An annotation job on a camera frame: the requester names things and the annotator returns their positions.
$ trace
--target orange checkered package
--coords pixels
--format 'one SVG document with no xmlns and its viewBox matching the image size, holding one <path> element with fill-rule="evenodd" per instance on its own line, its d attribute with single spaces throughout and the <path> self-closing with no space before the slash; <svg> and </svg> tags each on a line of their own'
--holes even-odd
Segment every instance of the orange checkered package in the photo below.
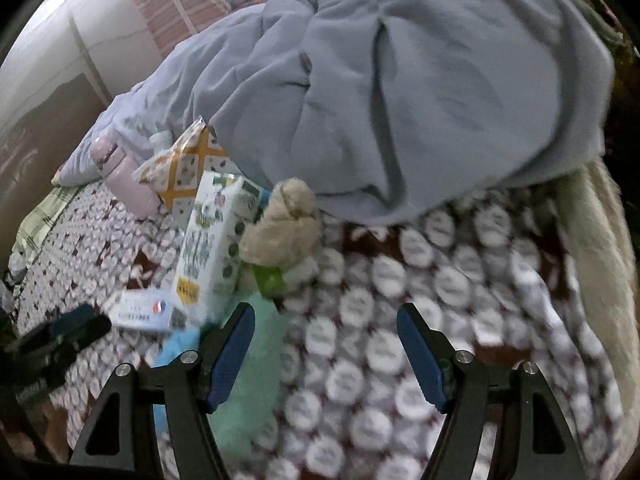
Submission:
<svg viewBox="0 0 640 480">
<path fill-rule="evenodd" d="M 200 117 L 170 149 L 150 158 L 132 177 L 158 193 L 180 229 L 185 231 L 204 171 L 241 174 L 218 144 L 215 132 Z"/>
</svg>

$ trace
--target gray blanket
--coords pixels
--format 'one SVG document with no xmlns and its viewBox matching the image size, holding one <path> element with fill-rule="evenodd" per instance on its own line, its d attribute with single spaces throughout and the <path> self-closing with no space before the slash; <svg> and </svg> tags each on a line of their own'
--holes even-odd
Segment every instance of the gray blanket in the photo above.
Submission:
<svg viewBox="0 0 640 480">
<path fill-rule="evenodd" d="M 611 81 L 568 0 L 268 0 L 180 44 L 105 117 L 146 153 L 202 115 L 250 179 L 298 176 L 323 210 L 376 225 L 577 169 L 602 148 Z"/>
</svg>

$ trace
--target bed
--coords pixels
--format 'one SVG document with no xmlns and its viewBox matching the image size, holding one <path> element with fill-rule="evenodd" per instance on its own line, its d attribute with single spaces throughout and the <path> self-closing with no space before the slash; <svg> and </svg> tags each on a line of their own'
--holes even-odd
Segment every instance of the bed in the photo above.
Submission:
<svg viewBox="0 0 640 480">
<path fill-rule="evenodd" d="M 280 400 L 254 437 L 251 460 L 230 468 L 255 479 L 419 478 L 442 418 L 421 397 L 395 333 L 398 306 L 413 301 L 432 328 L 486 363 L 537 362 L 589 478 L 613 478 L 626 431 L 620 390 L 586 322 L 557 215 L 552 191 L 541 186 L 479 191 L 391 228 L 325 216 L 317 283 L 278 300 L 290 327 Z M 120 288 L 167 286 L 181 241 L 165 211 L 136 221 L 104 184 L 89 184 L 25 278 L 18 330 L 57 306 L 100 309 Z M 68 411 L 71 447 L 114 367 L 151 366 L 161 345 L 114 329 L 82 352 L 52 395 Z M 494 437 L 488 423 L 474 478 L 486 478 Z M 169 436 L 158 443 L 165 475 L 177 477 Z"/>
</svg>

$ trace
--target yellow label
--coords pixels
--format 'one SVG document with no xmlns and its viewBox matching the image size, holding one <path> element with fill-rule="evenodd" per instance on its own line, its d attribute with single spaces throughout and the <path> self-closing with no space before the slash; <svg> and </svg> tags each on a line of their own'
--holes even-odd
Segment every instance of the yellow label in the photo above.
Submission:
<svg viewBox="0 0 640 480">
<path fill-rule="evenodd" d="M 200 287 L 197 283 L 190 282 L 190 280 L 180 277 L 178 278 L 178 285 L 175 287 L 175 291 L 182 300 L 182 304 L 188 305 L 198 303 Z"/>
</svg>

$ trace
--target mint green fabric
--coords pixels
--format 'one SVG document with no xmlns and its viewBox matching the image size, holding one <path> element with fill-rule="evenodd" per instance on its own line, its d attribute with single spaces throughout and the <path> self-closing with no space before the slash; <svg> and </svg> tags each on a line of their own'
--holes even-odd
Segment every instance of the mint green fabric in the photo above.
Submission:
<svg viewBox="0 0 640 480">
<path fill-rule="evenodd" d="M 208 416 L 225 463 L 248 460 L 251 436 L 270 419 L 280 389 L 280 360 L 287 321 L 259 293 L 235 298 L 255 310 L 255 334 L 229 400 Z"/>
</svg>

